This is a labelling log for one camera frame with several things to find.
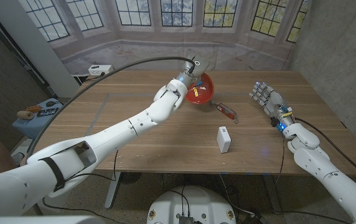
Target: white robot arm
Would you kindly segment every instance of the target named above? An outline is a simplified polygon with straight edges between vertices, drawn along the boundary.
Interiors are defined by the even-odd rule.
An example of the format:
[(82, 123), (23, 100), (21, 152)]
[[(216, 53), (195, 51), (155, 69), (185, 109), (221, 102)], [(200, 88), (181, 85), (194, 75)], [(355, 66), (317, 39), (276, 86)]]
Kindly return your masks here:
[(190, 55), (176, 79), (162, 87), (154, 103), (139, 114), (99, 133), (48, 146), (28, 158), (27, 165), (0, 174), (0, 216), (20, 215), (43, 197), (56, 197), (74, 188), (111, 153), (161, 124), (174, 113), (187, 88), (208, 67), (205, 59)]
[(356, 223), (356, 183), (331, 163), (319, 147), (319, 138), (296, 123), (291, 108), (285, 106), (281, 95), (272, 87), (256, 82), (250, 96), (270, 116), (272, 126), (291, 139), (288, 148), (296, 164), (319, 180)]

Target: window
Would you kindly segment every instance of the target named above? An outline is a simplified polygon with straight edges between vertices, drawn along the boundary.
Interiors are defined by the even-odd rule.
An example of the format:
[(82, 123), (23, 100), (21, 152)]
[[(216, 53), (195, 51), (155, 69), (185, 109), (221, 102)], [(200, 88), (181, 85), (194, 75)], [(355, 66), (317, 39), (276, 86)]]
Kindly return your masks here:
[(66, 0), (81, 31), (103, 27), (93, 0)]
[(121, 25), (150, 26), (148, 0), (116, 0)]
[(50, 42), (68, 36), (51, 0), (19, 0), (44, 38)]
[(311, 0), (303, 0), (300, 10), (298, 11), (296, 20), (291, 28), (288, 41), (295, 43), (297, 41), (298, 33), (300, 32), (302, 22), (304, 21), (305, 15), (308, 11), (308, 5)]
[(192, 26), (193, 0), (161, 0), (163, 26)]
[(237, 0), (206, 0), (204, 6), (205, 27), (232, 27)]
[(251, 29), (275, 37), (287, 3), (288, 0), (260, 0)]

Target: small white box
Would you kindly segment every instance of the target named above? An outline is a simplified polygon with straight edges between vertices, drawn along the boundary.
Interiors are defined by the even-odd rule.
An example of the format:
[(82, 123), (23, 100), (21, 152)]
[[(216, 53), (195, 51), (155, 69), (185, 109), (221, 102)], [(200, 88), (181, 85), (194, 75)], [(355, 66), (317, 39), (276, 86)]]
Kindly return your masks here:
[(222, 126), (218, 128), (217, 143), (218, 147), (221, 150), (221, 153), (228, 152), (228, 148), (230, 145), (230, 136), (228, 134), (227, 127)]
[(92, 76), (100, 76), (102, 72), (105, 74), (113, 71), (113, 67), (111, 65), (91, 65), (91, 67), (88, 69), (90, 72), (90, 75)]

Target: black strap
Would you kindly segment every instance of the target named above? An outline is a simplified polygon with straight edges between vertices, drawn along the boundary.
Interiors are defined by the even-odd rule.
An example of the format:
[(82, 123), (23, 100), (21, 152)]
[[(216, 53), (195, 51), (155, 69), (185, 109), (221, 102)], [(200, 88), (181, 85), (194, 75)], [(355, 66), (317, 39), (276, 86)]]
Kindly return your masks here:
[(58, 165), (55, 163), (55, 161), (53, 159), (51, 159), (50, 157), (45, 157), (40, 160), (45, 161), (55, 174), (57, 183), (56, 183), (54, 192), (56, 192), (59, 189), (64, 188), (66, 180), (64, 179), (62, 171), (60, 171), (60, 169), (59, 169)]

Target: electrical outlet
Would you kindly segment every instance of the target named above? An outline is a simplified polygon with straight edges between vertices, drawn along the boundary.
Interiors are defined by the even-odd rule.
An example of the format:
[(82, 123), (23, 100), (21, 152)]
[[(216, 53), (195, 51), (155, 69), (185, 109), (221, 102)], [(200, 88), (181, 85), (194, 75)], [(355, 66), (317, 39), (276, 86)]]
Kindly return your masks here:
[(105, 74), (113, 71), (113, 66), (111, 65), (91, 65), (91, 67), (88, 69), (90, 72), (90, 75), (92, 76), (100, 76), (102, 72)]

